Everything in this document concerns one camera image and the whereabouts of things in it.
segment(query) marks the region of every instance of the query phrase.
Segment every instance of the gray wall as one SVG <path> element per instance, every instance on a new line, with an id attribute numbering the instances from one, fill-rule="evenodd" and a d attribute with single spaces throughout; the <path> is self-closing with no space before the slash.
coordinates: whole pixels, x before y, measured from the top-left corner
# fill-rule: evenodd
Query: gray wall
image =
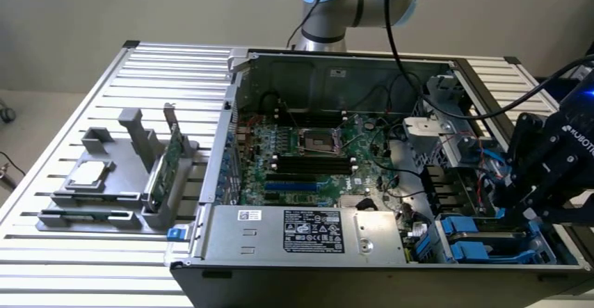
<path id="1" fill-rule="evenodd" d="M 402 51 L 515 55 L 535 74 L 594 40 L 594 0 L 420 0 Z M 88 91 L 125 39 L 284 45 L 300 0 L 0 0 L 0 88 Z M 350 49 L 387 50 L 382 29 Z"/>

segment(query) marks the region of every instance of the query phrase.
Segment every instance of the floor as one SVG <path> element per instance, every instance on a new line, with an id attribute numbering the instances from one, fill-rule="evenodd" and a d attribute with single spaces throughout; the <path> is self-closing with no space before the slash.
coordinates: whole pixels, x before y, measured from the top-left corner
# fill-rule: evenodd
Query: floor
<path id="1" fill-rule="evenodd" d="M 72 92 L 39 92 L 0 90 L 0 98 L 17 112 L 16 120 L 0 122 L 0 151 L 8 154 L 16 165 L 27 171 L 57 131 L 75 111 L 85 94 Z M 8 169 L 8 174 L 19 181 L 21 174 Z M 0 206 L 9 196 L 0 189 Z"/>

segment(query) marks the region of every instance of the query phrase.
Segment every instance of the blue pcie slot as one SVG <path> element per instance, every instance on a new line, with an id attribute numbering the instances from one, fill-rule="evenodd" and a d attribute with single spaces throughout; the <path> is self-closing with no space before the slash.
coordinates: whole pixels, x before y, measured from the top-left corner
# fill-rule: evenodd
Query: blue pcie slot
<path id="1" fill-rule="evenodd" d="M 263 186 L 266 191 L 307 191 L 307 192 L 318 192 L 318 184 L 316 183 L 266 183 Z"/>
<path id="2" fill-rule="evenodd" d="M 415 253 L 416 253 L 416 256 L 419 259 L 422 259 L 423 256 L 427 254 L 427 252 L 431 250 L 431 249 L 427 249 L 430 242 L 431 241 L 430 241 L 428 235 L 426 234 L 420 238 L 420 241 L 415 245 Z"/>

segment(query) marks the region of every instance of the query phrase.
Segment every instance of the aluminum table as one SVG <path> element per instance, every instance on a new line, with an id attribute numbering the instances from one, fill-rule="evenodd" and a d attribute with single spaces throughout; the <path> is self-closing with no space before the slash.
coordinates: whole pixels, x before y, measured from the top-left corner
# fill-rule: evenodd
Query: aluminum table
<path id="1" fill-rule="evenodd" d="M 120 110 L 141 108 L 144 127 L 167 140 L 163 105 L 168 102 L 175 103 L 183 133 L 200 143 L 176 219 L 192 221 L 230 84 L 230 50 L 149 42 L 120 50 L 0 209 L 0 307 L 191 307 L 163 265 L 171 244 L 164 236 L 40 232 L 36 215 L 49 205 L 49 194 L 84 151 L 80 137 L 87 128 L 107 127 L 115 138 L 127 137 L 117 123 Z M 537 84 L 523 66 L 503 58 L 462 58 L 502 106 Z M 549 114 L 555 108 L 555 101 L 542 93 L 507 116 L 515 122 L 525 111 Z M 175 250 L 187 243 L 173 244 Z M 547 302 L 557 303 L 546 300 L 535 307 L 549 307 Z"/>

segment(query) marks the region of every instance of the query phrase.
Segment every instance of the green circuit board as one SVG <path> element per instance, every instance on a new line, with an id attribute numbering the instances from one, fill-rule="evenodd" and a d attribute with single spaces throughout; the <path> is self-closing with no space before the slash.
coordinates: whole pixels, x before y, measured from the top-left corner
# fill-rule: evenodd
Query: green circuit board
<path id="1" fill-rule="evenodd" d="M 268 117 L 263 117 L 252 124 L 246 132 L 242 149 L 242 194 L 240 204 L 248 205 L 295 205 L 295 206 L 334 206 L 344 195 L 364 196 L 382 195 L 376 188 L 378 177 L 384 184 L 388 183 L 394 174 L 374 164 L 370 151 L 370 143 L 380 127 L 375 128 L 375 119 L 366 115 L 356 115 L 338 129 L 280 127 Z M 304 150 L 303 133 L 332 135 L 336 139 L 339 150 L 335 155 L 326 151 L 311 152 Z M 388 157 L 382 156 L 382 145 L 384 133 L 378 133 L 374 144 L 380 150 L 375 160 L 386 166 L 391 166 Z M 355 158 L 354 165 L 358 169 L 350 175 L 315 175 L 316 191 L 274 191 L 274 200 L 266 198 L 271 193 L 264 186 L 267 175 L 274 174 L 271 168 L 272 156 L 336 156 Z"/>
<path id="2" fill-rule="evenodd" d="M 163 153 L 161 164 L 151 189 L 151 199 L 156 205 L 160 205 L 167 199 L 173 187 L 175 176 L 177 174 L 179 159 L 184 152 L 183 134 L 179 125 L 173 124 L 171 128 L 169 144 Z"/>

